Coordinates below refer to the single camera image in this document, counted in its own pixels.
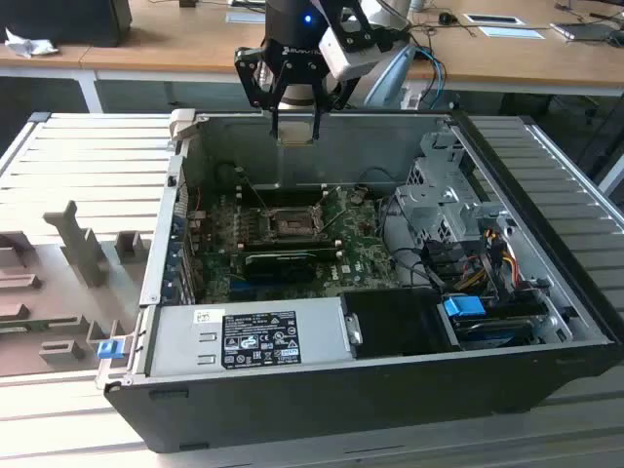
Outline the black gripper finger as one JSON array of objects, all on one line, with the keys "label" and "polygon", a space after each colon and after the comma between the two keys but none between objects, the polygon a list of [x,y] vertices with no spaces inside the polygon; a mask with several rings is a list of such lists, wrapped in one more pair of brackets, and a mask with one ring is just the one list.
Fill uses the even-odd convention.
[{"label": "black gripper finger", "polygon": [[314,118],[312,127],[312,139],[317,140],[320,135],[321,118],[326,113],[334,110],[341,110],[348,103],[354,93],[360,77],[353,78],[344,82],[338,82],[332,91],[327,92],[323,84],[323,80],[314,76],[310,79],[314,99]]},{"label": "black gripper finger", "polygon": [[[277,46],[241,47],[235,52],[234,65],[250,105],[271,113],[270,135],[277,139],[279,104],[290,84],[292,62],[280,57]],[[262,66],[273,75],[268,91],[264,91],[258,81]]]}]

